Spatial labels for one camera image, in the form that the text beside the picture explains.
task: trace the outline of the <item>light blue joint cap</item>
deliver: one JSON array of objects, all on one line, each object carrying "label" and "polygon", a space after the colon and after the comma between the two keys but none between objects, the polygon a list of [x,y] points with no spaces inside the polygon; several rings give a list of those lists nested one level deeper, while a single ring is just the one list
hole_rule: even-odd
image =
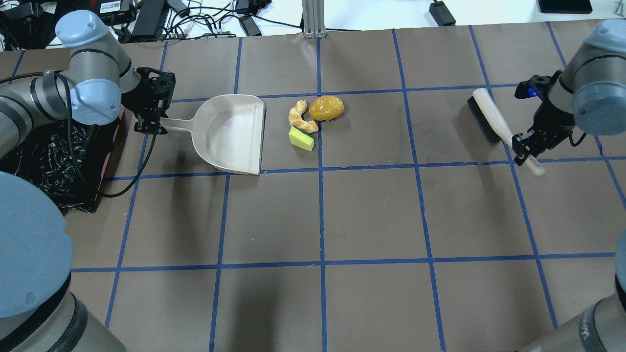
[{"label": "light blue joint cap", "polygon": [[121,90],[102,78],[82,81],[69,91],[72,118],[84,125],[106,125],[120,114]]},{"label": "light blue joint cap", "polygon": [[626,289],[626,231],[622,233],[620,242],[617,244],[617,252],[615,252],[615,273],[622,288]]},{"label": "light blue joint cap", "polygon": [[38,307],[63,285],[72,265],[65,225],[42,191],[0,172],[0,318]]},{"label": "light blue joint cap", "polygon": [[109,27],[95,13],[77,10],[63,16],[56,23],[54,32],[64,46],[76,48],[106,36]]},{"label": "light blue joint cap", "polygon": [[591,135],[626,132],[626,85],[611,81],[584,85],[574,94],[572,108],[578,127]]},{"label": "light blue joint cap", "polygon": [[606,19],[596,25],[584,42],[596,48],[626,54],[626,21]]}]

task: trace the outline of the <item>dustpan handle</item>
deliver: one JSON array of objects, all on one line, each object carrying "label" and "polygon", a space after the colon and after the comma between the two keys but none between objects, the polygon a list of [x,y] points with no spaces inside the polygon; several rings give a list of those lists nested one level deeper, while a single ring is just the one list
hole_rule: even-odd
[{"label": "dustpan handle", "polygon": [[193,130],[193,123],[191,120],[179,120],[177,118],[162,118],[161,126],[166,130],[191,132]]}]

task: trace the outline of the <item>yellow sponge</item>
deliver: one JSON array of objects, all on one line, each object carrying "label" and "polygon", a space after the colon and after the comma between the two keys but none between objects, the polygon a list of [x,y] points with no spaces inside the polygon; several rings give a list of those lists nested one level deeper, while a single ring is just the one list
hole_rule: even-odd
[{"label": "yellow sponge", "polygon": [[313,150],[313,146],[315,145],[313,137],[293,126],[291,126],[291,130],[289,130],[289,140],[291,141],[291,144],[304,150],[308,150],[309,152]]}]

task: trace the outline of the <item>white label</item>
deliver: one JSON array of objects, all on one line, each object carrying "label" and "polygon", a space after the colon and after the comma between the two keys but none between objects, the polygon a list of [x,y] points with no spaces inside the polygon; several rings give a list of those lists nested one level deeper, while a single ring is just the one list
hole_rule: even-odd
[{"label": "white label", "polygon": [[113,1],[112,3],[104,3],[100,5],[100,13],[112,13],[119,11],[121,8],[121,1]]}]

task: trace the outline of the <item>potato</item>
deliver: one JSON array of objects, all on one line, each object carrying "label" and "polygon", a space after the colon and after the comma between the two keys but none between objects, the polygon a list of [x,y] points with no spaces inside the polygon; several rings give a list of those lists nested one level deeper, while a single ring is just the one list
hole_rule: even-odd
[{"label": "potato", "polygon": [[324,95],[309,106],[309,115],[315,121],[330,121],[344,112],[344,102],[336,96]]}]

